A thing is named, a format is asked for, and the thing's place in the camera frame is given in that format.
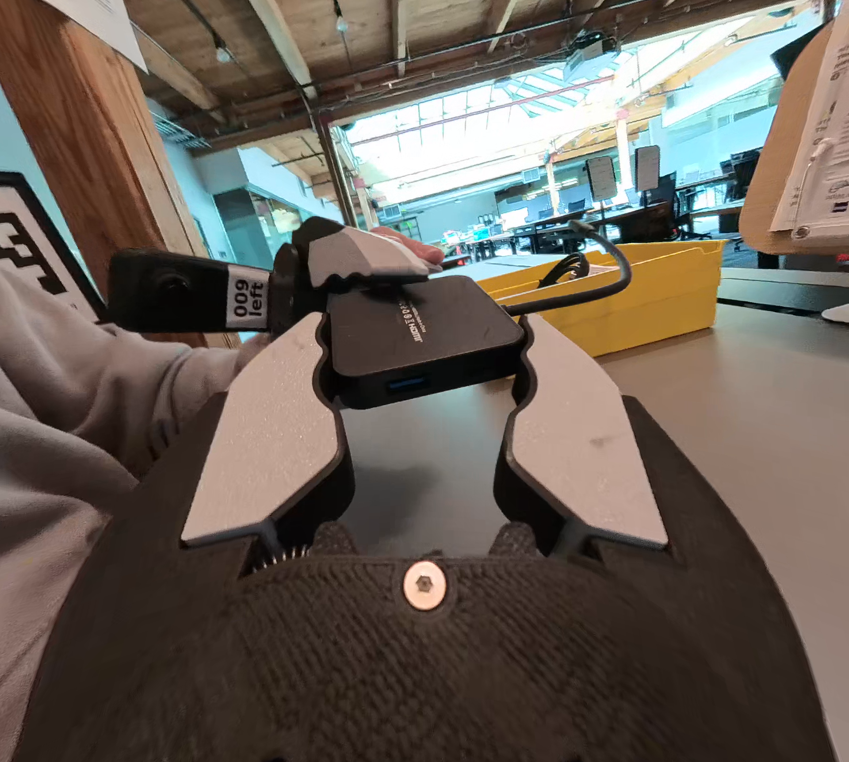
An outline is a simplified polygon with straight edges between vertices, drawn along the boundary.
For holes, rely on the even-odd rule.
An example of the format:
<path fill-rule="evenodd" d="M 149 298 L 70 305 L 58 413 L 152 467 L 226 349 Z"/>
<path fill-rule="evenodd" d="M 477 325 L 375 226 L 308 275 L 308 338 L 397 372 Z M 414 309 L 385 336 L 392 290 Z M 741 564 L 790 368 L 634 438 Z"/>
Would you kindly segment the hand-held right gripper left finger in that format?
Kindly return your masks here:
<path fill-rule="evenodd" d="M 263 349 L 228 389 L 181 540 L 248 537 L 281 561 L 352 502 L 355 474 L 333 404 L 329 317 L 310 313 Z"/>

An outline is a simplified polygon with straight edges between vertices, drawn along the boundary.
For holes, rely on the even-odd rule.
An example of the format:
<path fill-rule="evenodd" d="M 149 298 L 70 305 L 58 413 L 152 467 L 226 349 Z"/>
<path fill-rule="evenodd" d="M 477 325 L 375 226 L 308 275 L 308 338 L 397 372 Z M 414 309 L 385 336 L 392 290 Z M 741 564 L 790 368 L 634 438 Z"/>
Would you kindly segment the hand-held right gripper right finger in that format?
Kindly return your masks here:
<path fill-rule="evenodd" d="M 525 345 L 494 475 L 494 499 L 536 548 L 591 539 L 663 551 L 668 535 L 619 387 L 540 314 L 520 318 Z"/>

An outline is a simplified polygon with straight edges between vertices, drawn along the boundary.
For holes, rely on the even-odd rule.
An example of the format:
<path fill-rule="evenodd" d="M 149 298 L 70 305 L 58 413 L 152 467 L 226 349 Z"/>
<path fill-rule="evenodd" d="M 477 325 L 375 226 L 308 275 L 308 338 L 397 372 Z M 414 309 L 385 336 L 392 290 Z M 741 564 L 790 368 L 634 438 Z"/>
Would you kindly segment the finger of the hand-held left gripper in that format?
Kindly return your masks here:
<path fill-rule="evenodd" d="M 431 264 L 406 245 L 323 217 L 306 220 L 292 244 L 315 290 L 402 286 L 431 277 Z"/>

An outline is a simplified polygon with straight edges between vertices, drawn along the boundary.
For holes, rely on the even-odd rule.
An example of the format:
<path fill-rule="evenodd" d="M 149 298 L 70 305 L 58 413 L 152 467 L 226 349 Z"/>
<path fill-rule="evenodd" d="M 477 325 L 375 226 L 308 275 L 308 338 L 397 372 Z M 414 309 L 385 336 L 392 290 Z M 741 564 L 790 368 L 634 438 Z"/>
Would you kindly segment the black usb hub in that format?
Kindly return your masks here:
<path fill-rule="evenodd" d="M 466 276 L 333 294 L 327 315 L 336 396 L 355 410 L 513 375 L 526 341 Z"/>

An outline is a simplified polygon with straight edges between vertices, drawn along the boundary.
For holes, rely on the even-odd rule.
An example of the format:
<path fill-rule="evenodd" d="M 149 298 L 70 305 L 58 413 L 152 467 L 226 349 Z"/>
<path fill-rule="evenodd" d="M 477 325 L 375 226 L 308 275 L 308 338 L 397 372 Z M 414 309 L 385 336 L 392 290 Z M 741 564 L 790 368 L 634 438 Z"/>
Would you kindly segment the person's left forearm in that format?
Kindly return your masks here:
<path fill-rule="evenodd" d="M 158 343 L 2 270 L 1 759 L 59 609 L 104 525 L 208 399 L 269 343 Z"/>

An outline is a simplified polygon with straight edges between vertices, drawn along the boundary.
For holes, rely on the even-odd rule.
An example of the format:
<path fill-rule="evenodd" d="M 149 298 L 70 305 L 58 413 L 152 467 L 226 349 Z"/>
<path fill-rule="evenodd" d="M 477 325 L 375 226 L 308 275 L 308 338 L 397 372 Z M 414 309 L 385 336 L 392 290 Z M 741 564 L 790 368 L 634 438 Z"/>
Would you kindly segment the person's left hand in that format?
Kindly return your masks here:
<path fill-rule="evenodd" d="M 371 233 L 393 240 L 403 247 L 408 248 L 417 258 L 432 265 L 434 268 L 440 268 L 443 263 L 444 253 L 440 247 L 412 239 L 389 227 L 377 226 L 371 229 Z"/>

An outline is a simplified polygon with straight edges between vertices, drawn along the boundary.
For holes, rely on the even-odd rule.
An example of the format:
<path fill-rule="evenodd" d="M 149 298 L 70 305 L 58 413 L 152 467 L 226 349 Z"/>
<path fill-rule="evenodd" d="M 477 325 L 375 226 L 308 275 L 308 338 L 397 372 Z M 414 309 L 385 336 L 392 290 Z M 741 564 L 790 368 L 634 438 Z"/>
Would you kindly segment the large marker tag board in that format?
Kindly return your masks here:
<path fill-rule="evenodd" d="M 97 288 L 20 173 L 1 173 L 1 269 L 89 322 L 108 321 Z"/>

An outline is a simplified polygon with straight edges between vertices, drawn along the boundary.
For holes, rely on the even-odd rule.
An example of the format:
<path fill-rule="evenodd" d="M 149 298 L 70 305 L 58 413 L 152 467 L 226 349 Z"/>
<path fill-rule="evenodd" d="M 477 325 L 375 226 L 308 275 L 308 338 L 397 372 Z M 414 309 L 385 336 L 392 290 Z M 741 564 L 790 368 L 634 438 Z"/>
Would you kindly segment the large yellow plastic bin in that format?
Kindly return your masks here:
<path fill-rule="evenodd" d="M 725 241 L 678 241 L 621 247 L 632 278 L 622 292 L 591 303 L 549 310 L 543 318 L 593 357 L 636 348 L 713 326 Z M 562 277 L 543 288 L 554 268 L 543 264 L 478 280 L 497 302 L 548 300 L 563 292 L 604 288 L 618 277 L 610 255 L 587 254 L 586 277 Z"/>

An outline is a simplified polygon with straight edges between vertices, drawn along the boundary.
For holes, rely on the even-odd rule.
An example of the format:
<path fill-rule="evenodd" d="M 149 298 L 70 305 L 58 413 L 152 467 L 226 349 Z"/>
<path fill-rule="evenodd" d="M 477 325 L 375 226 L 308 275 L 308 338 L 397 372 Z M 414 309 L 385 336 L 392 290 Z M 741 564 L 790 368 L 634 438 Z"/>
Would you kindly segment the ceiling projector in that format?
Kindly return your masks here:
<path fill-rule="evenodd" d="M 568 48 L 565 68 L 575 70 L 600 57 L 616 56 L 621 46 L 616 38 L 604 32 L 593 32 L 579 36 Z"/>

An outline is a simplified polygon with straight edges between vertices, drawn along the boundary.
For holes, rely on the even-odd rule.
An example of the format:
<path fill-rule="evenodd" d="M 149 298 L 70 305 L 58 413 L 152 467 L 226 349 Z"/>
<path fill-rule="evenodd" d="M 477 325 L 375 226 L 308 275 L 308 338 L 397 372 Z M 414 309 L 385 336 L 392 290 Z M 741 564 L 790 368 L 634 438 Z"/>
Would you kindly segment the wooden clipboard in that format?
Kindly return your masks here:
<path fill-rule="evenodd" d="M 791 232 L 770 231 L 784 187 L 790 176 L 802 132 L 811 108 L 819 69 L 834 22 L 826 23 L 803 47 L 791 64 L 774 114 L 767 140 L 761 150 L 745 204 L 739 219 L 739 232 L 746 245 L 767 259 L 794 257 L 836 258 L 847 254 L 847 242 L 817 244 L 803 248 Z"/>

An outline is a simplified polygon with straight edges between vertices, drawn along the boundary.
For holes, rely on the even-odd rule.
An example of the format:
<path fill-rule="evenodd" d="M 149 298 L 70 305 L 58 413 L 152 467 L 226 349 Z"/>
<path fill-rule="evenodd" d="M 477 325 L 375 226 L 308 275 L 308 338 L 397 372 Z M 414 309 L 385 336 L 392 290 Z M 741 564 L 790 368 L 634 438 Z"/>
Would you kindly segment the clipped paper sheets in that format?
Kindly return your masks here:
<path fill-rule="evenodd" d="M 805 247 L 847 245 L 848 13 L 843 0 L 822 61 L 791 173 L 770 226 Z"/>

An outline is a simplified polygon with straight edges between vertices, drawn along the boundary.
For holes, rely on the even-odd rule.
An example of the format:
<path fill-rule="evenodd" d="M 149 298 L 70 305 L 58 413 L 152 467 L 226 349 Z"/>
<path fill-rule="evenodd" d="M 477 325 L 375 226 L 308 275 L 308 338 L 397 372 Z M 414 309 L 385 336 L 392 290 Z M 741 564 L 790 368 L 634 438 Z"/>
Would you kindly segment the wooden post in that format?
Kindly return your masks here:
<path fill-rule="evenodd" d="M 40 0 L 1 0 L 2 88 L 98 289 L 122 248 L 207 258 L 136 69 Z"/>

